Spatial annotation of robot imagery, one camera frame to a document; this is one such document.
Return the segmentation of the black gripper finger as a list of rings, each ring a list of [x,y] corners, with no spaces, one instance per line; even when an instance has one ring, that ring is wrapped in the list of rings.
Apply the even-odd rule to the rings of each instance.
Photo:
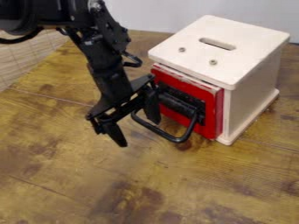
[[[156,92],[148,88],[144,91],[144,114],[149,121],[158,124],[161,121],[158,97]]]
[[[114,122],[102,122],[101,128],[102,128],[102,133],[109,136],[109,138],[114,141],[117,146],[126,147],[126,140],[117,124]]]

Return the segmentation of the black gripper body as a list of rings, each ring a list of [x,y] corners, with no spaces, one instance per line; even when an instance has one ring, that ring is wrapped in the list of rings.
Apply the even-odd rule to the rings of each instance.
[[[154,92],[154,77],[148,74],[129,80],[124,67],[140,67],[141,62],[117,62],[112,66],[98,67],[88,63],[88,71],[97,85],[100,98],[86,114],[97,134],[102,133],[101,123],[117,123],[136,109],[144,109],[145,90]]]

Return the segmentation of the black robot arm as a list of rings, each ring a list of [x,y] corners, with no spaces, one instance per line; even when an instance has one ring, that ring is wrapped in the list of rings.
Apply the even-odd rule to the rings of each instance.
[[[125,147],[117,121],[140,109],[153,122],[160,121],[154,76],[126,78],[124,68],[142,65],[126,52],[128,30],[112,18],[104,0],[0,0],[0,30],[14,36],[0,38],[0,44],[18,44],[49,29],[69,37],[88,60],[100,99],[86,120],[96,133]]]

